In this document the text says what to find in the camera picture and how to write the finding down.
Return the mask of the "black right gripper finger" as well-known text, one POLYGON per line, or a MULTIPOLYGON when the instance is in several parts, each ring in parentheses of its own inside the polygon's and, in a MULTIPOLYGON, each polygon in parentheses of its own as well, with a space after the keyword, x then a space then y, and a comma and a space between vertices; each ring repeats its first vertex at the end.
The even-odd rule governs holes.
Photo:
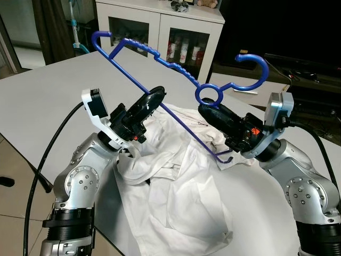
POLYGON ((220 131, 244 130, 241 117, 224 105, 200 105, 198 107, 198 112, 205 119, 205 121, 208 122, 208 124, 220 131))
POLYGON ((225 134, 226 138, 234 140, 237 137, 237 115, 224 112, 200 112, 209 125, 225 134))

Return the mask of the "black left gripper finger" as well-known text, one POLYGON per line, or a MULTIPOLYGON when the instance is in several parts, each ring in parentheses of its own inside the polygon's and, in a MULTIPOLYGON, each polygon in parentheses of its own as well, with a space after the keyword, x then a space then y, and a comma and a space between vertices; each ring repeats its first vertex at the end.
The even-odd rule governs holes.
POLYGON ((132 115, 133 116, 149 116, 151 113, 160 107, 163 99, 166 95, 163 86, 155 87, 149 90, 149 93, 141 96, 132 105, 132 115))
POLYGON ((144 121, 156 110, 166 95, 164 89, 152 89, 146 95, 138 99, 138 121, 144 121))

